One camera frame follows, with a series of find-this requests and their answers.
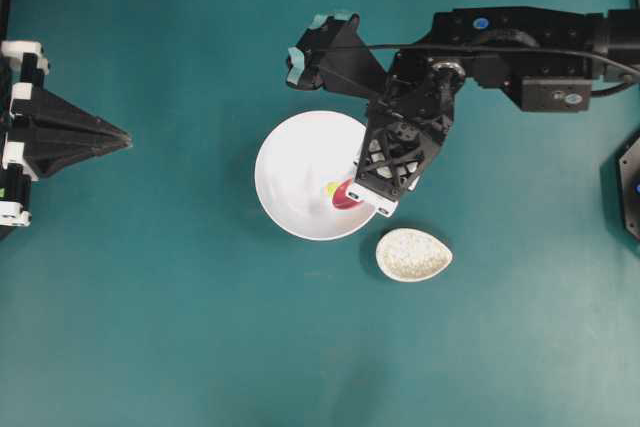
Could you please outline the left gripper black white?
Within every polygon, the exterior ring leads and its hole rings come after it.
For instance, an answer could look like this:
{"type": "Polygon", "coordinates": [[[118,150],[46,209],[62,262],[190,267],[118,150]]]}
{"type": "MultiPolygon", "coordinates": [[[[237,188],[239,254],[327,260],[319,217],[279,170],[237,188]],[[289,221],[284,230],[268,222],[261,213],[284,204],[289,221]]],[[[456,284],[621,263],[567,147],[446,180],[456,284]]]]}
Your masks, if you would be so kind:
{"type": "Polygon", "coordinates": [[[131,136],[41,88],[49,60],[40,42],[1,42],[1,225],[29,226],[33,182],[132,145],[131,136]],[[17,129],[19,117],[56,129],[17,129]]]}

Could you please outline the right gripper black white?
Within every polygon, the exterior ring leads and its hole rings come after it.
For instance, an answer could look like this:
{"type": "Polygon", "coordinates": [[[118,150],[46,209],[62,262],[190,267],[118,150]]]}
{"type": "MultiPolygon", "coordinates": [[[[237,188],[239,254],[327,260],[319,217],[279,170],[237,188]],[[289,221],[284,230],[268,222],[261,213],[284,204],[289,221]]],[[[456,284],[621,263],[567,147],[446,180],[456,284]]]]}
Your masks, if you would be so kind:
{"type": "Polygon", "coordinates": [[[455,63],[398,61],[381,97],[369,102],[365,136],[347,198],[391,216],[440,153],[454,122],[455,63]]]}

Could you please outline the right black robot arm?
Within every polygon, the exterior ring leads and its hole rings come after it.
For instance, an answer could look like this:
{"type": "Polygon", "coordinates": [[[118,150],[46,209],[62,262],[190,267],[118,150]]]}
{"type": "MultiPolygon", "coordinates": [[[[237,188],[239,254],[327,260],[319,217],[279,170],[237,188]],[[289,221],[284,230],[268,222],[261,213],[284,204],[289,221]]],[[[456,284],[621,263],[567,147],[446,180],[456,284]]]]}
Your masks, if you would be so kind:
{"type": "Polygon", "coordinates": [[[417,186],[453,127],[465,83],[503,93],[528,113],[575,113],[639,81],[639,13],[531,7],[455,9],[430,31],[392,44],[368,105],[366,134],[344,195],[386,217],[417,186]]]}

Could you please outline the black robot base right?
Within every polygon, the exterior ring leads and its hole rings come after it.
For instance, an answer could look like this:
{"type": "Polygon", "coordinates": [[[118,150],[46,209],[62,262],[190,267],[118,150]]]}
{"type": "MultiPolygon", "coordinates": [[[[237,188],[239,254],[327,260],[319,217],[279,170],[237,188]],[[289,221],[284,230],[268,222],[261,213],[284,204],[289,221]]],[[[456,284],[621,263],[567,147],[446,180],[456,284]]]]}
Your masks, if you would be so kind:
{"type": "Polygon", "coordinates": [[[639,130],[627,136],[600,167],[602,209],[616,241],[639,251],[639,130]]]}

